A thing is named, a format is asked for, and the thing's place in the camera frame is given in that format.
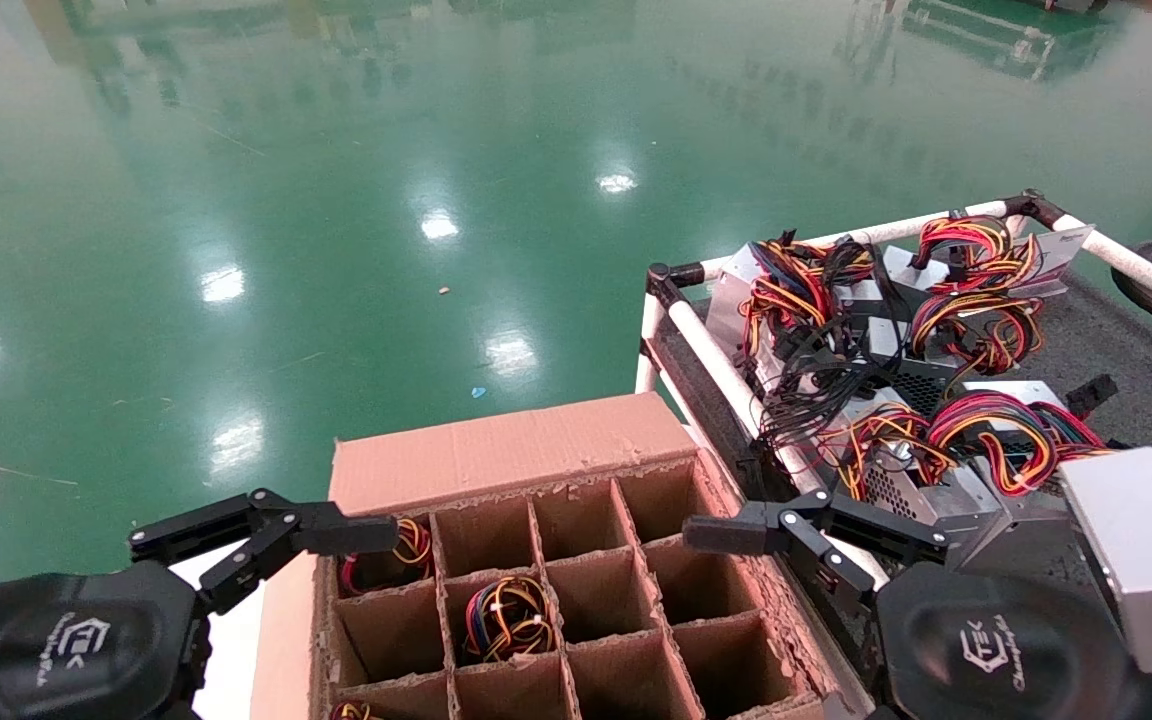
logo on motor housing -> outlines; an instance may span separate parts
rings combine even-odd
[[[1020,646],[1016,644],[1016,632],[1007,624],[1002,615],[993,616],[993,628],[986,629],[984,621],[968,620],[967,629],[960,630],[963,641],[963,659],[986,673],[993,673],[998,667],[1010,662],[1011,689],[1025,692],[1025,666],[1020,661]]]
[[[105,647],[105,638],[109,635],[111,624],[104,620],[89,617],[82,623],[69,624],[74,620],[73,612],[66,612],[56,621],[55,628],[47,635],[46,646],[38,655],[38,673],[35,680],[36,687],[47,684],[47,674],[55,667],[58,660],[65,660],[66,670],[77,670],[86,666],[84,655],[92,655]]]
[[[963,659],[986,673],[993,673],[998,667],[1007,665],[1007,646],[1002,635],[986,632],[983,621],[973,623],[968,620],[968,628],[958,632],[963,639]]]

cardboard divider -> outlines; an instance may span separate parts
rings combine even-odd
[[[682,536],[649,544],[643,553],[649,570],[655,575],[664,614],[672,626],[738,615],[758,607],[732,558],[691,551],[682,544]]]
[[[448,637],[452,642],[452,659],[457,667],[475,667],[480,664],[479,660],[471,659],[465,653],[465,638],[468,637],[465,606],[470,602],[473,593],[479,592],[480,589],[487,588],[500,578],[509,577],[509,575],[536,579],[536,582],[541,583],[541,589],[544,589],[544,583],[540,579],[540,570],[533,566],[513,570],[484,570],[467,575],[463,578],[448,579],[445,583],[444,586],[447,588],[447,623],[450,632]],[[556,609],[550,606],[551,624],[554,623],[554,612]]]
[[[544,568],[545,553],[540,547],[540,521],[536,520],[536,507],[526,503],[526,532],[531,536],[531,564]]]
[[[653,626],[652,602],[631,548],[550,562],[545,574],[558,594],[559,626],[567,643],[639,632]]]
[[[566,720],[558,652],[456,670],[461,720]]]
[[[447,551],[444,551],[444,530],[438,525],[435,515],[429,515],[429,531],[434,536],[434,577],[439,579],[450,578],[447,573]]]
[[[340,685],[379,683],[444,668],[433,579],[338,600],[335,612],[358,665],[342,665]]]
[[[681,533],[682,521],[689,515],[713,514],[707,498],[696,487],[692,468],[627,478],[617,484],[639,541]]]
[[[795,696],[758,612],[673,628],[705,717],[738,715]]]
[[[340,702],[366,703],[371,717],[387,720],[450,720],[448,674],[431,673],[389,683],[340,688],[333,706]]]
[[[703,717],[682,662],[660,630],[573,644],[567,657],[585,720]]]
[[[416,523],[426,530],[430,529],[429,515],[417,515],[412,520],[416,520]],[[340,583],[339,574],[342,562],[342,559],[335,560],[338,584]],[[399,561],[393,552],[371,552],[366,553],[366,555],[359,555],[355,561],[353,578],[355,579],[355,586],[364,592],[372,591],[372,589],[399,588],[399,585],[427,579],[422,578],[419,569]],[[347,592],[344,588],[340,588],[339,597],[347,598],[355,597],[355,594]]]
[[[559,653],[559,659],[562,660],[562,667],[559,667],[559,669],[562,670],[563,702],[567,703],[567,717],[570,720],[581,720],[579,700],[576,697],[576,679],[573,675],[573,662],[570,655],[567,653],[566,643],[563,643],[563,652]]]
[[[494,498],[435,514],[447,577],[476,570],[507,570],[531,564],[526,499]]]
[[[634,532],[611,483],[568,484],[531,498],[545,560],[624,547]]]
[[[328,612],[328,629],[326,629],[326,661],[328,661],[328,680],[334,684],[356,684],[364,682],[366,673],[358,660],[358,651],[353,647],[353,641],[340,621],[338,612]]]

black wire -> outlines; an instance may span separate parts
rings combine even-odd
[[[797,367],[781,389],[763,407],[761,437],[773,447],[803,442],[826,429],[856,393],[877,374],[869,361],[838,361]],[[817,388],[801,389],[801,379],[812,378]]]
[[[849,270],[849,266],[864,258],[867,252],[869,247],[861,245],[850,236],[834,245],[824,256],[824,262],[820,264],[820,279],[824,281],[824,286],[852,286],[863,281],[869,274],[867,270]]]
[[[870,253],[873,253],[873,245],[870,245]],[[887,265],[882,263],[881,256],[874,255],[874,283],[878,283],[878,293],[882,295],[882,304],[887,306],[887,318],[892,323],[892,333],[896,334],[896,351],[884,363],[884,369],[888,373],[895,374],[900,370],[901,361],[905,357],[905,348],[909,346],[909,333],[914,331],[911,325],[905,326],[905,335],[900,334],[897,318],[914,318],[910,311],[909,301],[896,290],[896,283],[892,282],[890,274],[887,274]]]

white pipe frame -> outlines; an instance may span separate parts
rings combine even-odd
[[[964,209],[964,213],[969,215],[1006,218],[1007,204],[1005,200],[983,202],[979,205],[968,206],[968,209]],[[826,234],[826,236],[797,242],[803,243],[803,245],[833,247],[844,236],[851,236],[858,242],[867,242],[877,245],[877,243],[914,236],[914,234],[922,232],[923,225],[931,222],[931,220],[946,218],[948,214],[948,211],[941,211],[941,213],[896,220],[893,223],[870,225],[867,228],[854,229],[854,232]],[[1066,213],[1056,219],[1051,228],[1054,232],[1066,232],[1066,229],[1079,228],[1083,225],[1082,220]],[[1096,255],[1097,258],[1106,260],[1115,270],[1119,270],[1120,273],[1128,275],[1152,291],[1152,263],[1142,258],[1142,256],[1138,256],[1132,250],[1126,249],[1126,247],[1120,245],[1120,243],[1111,240],[1111,237],[1105,236],[1100,232],[1089,234],[1087,240],[1083,242],[1083,250],[1087,250],[1091,255]],[[721,272],[722,266],[727,264],[728,259],[730,258],[700,260],[705,282],[718,279],[718,273]],[[662,302],[652,295],[652,293],[646,293],[643,310],[643,334],[641,334],[643,341],[650,343],[657,336],[660,320],[662,320],[666,313],[677,325],[682,338],[691,346],[696,357],[704,365],[705,372],[713,378],[719,391],[723,393],[727,404],[735,411],[745,432],[751,438],[759,437],[761,434],[763,402],[759,401],[748,384],[745,384],[744,378],[740,377],[736,367],[732,364],[732,359],[728,359],[722,348],[718,347],[713,336],[705,329],[704,323],[696,314],[690,302],[673,302],[672,305],[664,306]],[[658,376],[659,372],[652,359],[646,354],[641,354],[634,392],[653,391]],[[680,395],[679,388],[672,381],[672,378],[667,381],[667,391],[675,397],[679,406],[684,409],[687,419],[695,423],[695,416],[691,414],[690,407],[687,406],[685,397]],[[799,488],[799,492],[814,492],[824,487],[824,483],[820,482],[812,467],[796,448],[778,448],[776,458],[781,461],[781,464],[790,473],[795,487]],[[831,538],[831,540],[840,546],[840,550],[844,551],[851,560],[858,562],[861,568],[873,575],[877,588],[887,582],[887,574],[884,573],[881,566],[874,561],[870,553],[847,546],[846,543],[838,541],[838,539]]]

black connector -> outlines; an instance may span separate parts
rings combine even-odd
[[[772,351],[786,365],[790,365],[795,357],[813,354],[823,347],[823,341],[812,328],[806,325],[793,325],[788,328],[776,328]]]
[[[790,247],[794,245],[794,238],[797,237],[797,234],[799,234],[799,228],[790,228],[787,229],[787,232],[782,232],[781,237],[774,238],[770,242],[772,242],[773,245]]]
[[[946,255],[945,264],[950,266],[950,274],[946,275],[946,281],[952,283],[967,281],[968,253],[963,247],[950,247],[950,250]]]
[[[1074,414],[1075,418],[1084,419],[1096,410],[1097,407],[1105,404],[1108,397],[1114,397],[1119,393],[1119,386],[1114,382],[1114,378],[1106,373],[1100,373],[1091,379],[1091,381],[1082,384],[1082,386],[1076,387],[1064,394],[1064,406],[1069,407],[1070,414]]]

